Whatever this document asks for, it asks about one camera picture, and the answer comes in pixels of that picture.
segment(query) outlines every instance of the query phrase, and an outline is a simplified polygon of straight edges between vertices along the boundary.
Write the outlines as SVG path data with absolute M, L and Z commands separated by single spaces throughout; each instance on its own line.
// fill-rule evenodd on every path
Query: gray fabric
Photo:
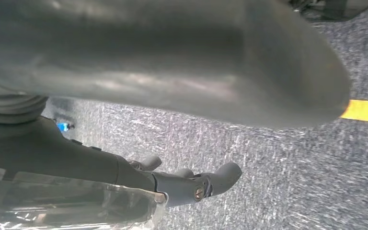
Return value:
M 318 27 L 351 71 L 352 98 L 368 100 L 368 11 Z M 160 230 L 368 230 L 368 122 L 271 130 L 99 102 L 53 98 L 45 115 L 75 122 L 85 145 L 160 170 L 211 171 L 235 161 L 244 175 L 228 193 L 169 210 Z

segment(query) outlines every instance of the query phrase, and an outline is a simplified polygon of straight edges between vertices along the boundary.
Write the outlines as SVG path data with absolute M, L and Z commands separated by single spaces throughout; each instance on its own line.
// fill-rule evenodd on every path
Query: yellow floor stripe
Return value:
M 368 121 L 368 101 L 350 100 L 349 107 L 341 118 Z

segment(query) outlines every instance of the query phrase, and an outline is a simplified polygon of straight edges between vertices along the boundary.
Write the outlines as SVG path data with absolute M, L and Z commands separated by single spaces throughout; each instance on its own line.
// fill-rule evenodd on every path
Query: metal screw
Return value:
M 205 190 L 204 190 L 204 188 L 202 188 L 202 187 L 199 187 L 199 188 L 197 188 L 196 190 L 195 190 L 195 200 L 196 201 L 200 201 L 200 200 L 202 200 L 203 198 L 204 198 L 204 195 L 205 195 Z

